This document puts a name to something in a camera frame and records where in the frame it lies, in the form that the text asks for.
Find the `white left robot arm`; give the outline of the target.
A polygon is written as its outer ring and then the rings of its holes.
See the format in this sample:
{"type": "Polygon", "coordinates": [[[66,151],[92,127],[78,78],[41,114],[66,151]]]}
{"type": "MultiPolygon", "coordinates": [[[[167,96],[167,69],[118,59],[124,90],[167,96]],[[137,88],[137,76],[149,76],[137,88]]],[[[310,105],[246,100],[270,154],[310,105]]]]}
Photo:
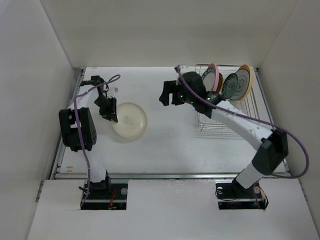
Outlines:
{"type": "Polygon", "coordinates": [[[147,114],[140,106],[132,102],[117,103],[115,90],[110,89],[110,84],[120,77],[116,74],[109,80],[104,80],[101,76],[94,75],[90,80],[82,81],[73,103],[58,113],[64,146],[72,152],[81,152],[86,162],[87,186],[82,191],[87,195],[95,192],[103,199],[111,195],[112,184],[107,170],[94,152],[98,133],[90,104],[93,103],[98,115],[111,122],[115,132],[127,140],[140,138],[148,125],[147,114]]]}

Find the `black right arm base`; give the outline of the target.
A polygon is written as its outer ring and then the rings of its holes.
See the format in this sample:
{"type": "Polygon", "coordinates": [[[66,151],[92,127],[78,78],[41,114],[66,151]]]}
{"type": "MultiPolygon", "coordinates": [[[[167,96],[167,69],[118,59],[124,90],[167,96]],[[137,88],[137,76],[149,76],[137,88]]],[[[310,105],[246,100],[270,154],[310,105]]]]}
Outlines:
{"type": "Polygon", "coordinates": [[[219,210],[266,210],[269,206],[269,199],[258,182],[240,191],[231,182],[217,182],[215,187],[219,210]]]}

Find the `cream white plate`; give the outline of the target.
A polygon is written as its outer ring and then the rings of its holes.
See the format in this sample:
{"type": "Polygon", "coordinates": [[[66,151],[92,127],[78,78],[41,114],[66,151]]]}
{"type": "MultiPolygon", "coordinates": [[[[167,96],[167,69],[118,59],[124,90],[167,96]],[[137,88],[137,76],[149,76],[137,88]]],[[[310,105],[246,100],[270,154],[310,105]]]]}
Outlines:
{"type": "Polygon", "coordinates": [[[122,138],[137,140],[143,136],[148,126],[146,112],[136,103],[124,102],[116,107],[117,122],[111,124],[115,132],[122,138]]]}

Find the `yellow patterned small plate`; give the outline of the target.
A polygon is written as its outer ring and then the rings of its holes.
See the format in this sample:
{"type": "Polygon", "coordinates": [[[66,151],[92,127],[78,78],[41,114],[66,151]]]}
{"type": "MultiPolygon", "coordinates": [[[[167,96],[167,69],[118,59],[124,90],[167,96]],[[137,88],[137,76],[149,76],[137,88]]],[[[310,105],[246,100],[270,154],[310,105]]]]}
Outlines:
{"type": "Polygon", "coordinates": [[[218,85],[216,88],[216,92],[219,93],[222,89],[222,85],[223,85],[223,75],[221,73],[219,73],[219,78],[218,78],[218,85]]]}

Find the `pink plate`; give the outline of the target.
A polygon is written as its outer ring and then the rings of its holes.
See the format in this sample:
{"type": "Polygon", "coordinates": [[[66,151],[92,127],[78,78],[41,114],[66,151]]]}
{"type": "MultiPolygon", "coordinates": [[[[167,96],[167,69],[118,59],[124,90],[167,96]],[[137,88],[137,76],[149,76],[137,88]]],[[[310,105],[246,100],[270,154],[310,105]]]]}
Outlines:
{"type": "Polygon", "coordinates": [[[212,91],[216,91],[218,89],[218,85],[219,85],[219,69],[214,63],[211,63],[207,67],[207,70],[208,71],[213,70],[213,72],[214,72],[214,84],[212,85],[212,91]]]}

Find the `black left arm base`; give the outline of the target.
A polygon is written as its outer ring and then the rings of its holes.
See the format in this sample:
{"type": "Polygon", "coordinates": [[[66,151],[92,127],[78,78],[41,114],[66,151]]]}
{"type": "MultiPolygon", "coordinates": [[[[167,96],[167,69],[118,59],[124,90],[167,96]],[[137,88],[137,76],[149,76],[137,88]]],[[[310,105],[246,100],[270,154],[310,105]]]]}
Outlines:
{"type": "Polygon", "coordinates": [[[86,199],[87,184],[78,188],[82,191],[81,210],[118,211],[127,209],[128,183],[112,183],[108,189],[98,189],[96,184],[91,183],[90,193],[86,199]]]}

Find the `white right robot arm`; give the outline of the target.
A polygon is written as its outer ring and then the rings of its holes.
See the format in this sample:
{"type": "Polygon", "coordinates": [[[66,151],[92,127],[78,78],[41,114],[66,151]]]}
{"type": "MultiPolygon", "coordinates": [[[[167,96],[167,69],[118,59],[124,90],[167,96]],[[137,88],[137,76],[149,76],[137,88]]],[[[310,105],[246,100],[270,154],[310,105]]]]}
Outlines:
{"type": "Polygon", "coordinates": [[[192,105],[198,113],[224,124],[252,146],[256,151],[253,159],[231,184],[237,197],[247,194],[263,177],[271,176],[289,153],[284,130],[243,114],[221,94],[207,91],[201,76],[194,71],[179,72],[177,80],[166,81],[159,100],[165,106],[192,105]]]}

